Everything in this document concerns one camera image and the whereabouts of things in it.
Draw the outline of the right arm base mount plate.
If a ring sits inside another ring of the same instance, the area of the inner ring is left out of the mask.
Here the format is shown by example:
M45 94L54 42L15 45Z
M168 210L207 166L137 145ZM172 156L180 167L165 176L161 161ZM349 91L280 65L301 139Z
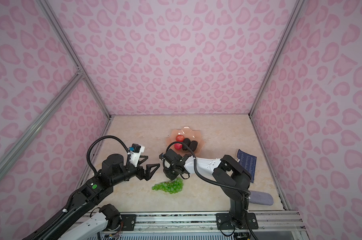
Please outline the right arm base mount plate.
M258 230L259 225L254 213L247 213L242 220L236 220L230 213L215 214L218 230Z

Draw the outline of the red apple front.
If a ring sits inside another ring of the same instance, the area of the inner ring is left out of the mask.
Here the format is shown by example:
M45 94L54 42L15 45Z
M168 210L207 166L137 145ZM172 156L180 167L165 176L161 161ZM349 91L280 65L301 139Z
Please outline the red apple front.
M174 146L175 146L176 150L182 150L183 149L183 145L180 144L180 143L176 143L176 144L174 144Z

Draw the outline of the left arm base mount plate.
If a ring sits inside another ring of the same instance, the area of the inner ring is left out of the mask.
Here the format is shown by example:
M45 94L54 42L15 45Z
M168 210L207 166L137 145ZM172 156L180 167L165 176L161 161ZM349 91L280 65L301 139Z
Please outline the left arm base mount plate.
M133 231L136 225L137 215L122 214L121 215L121 231Z

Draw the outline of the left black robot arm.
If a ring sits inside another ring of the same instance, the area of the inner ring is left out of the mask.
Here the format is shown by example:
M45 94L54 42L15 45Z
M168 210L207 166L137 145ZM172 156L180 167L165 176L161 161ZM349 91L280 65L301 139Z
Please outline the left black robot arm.
M136 177L139 180L150 180L159 169L160 164L124 165L124 157L112 154L102 162L102 168L72 192L65 206L37 230L25 237L26 240L57 240L84 214L101 203L113 193L114 186Z

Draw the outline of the red apple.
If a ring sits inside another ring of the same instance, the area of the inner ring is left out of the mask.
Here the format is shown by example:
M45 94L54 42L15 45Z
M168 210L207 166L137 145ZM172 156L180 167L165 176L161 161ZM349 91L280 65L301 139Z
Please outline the red apple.
M174 146L175 146L176 150L182 150L183 149L183 145L180 144L180 143L176 143L176 144L174 144Z
M185 140L185 137L183 135L177 135L176 136L176 141L177 142L183 142Z

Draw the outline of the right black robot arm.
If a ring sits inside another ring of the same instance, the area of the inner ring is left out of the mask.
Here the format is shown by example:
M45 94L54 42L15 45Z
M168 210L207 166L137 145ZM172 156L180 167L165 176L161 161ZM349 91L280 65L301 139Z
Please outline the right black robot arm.
M168 149L160 154L164 173L170 180L195 174L202 181L220 187L230 199L229 223L237 229L249 229L250 173L233 157L220 159L197 158L195 154L181 156Z

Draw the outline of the dark avocado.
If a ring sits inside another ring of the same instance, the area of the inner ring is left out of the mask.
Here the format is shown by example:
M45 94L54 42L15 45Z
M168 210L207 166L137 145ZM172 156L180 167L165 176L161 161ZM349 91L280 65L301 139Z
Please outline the dark avocado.
M188 147L189 147L189 144L190 144L191 140L189 138L185 138L185 140L183 141L183 151L187 151Z
M189 148L190 148L193 152L196 151L197 147L198 147L198 142L197 142L197 141L191 141L191 142L190 142Z

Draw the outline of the green grape bunch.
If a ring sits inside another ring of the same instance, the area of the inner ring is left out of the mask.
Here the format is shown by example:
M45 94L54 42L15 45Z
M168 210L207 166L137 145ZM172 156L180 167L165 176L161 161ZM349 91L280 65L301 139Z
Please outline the green grape bunch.
M163 192L169 193L169 194L176 194L176 193L181 192L183 190L183 187L184 187L183 179L176 178L173 181L155 184L152 187L152 190L153 191L163 191Z

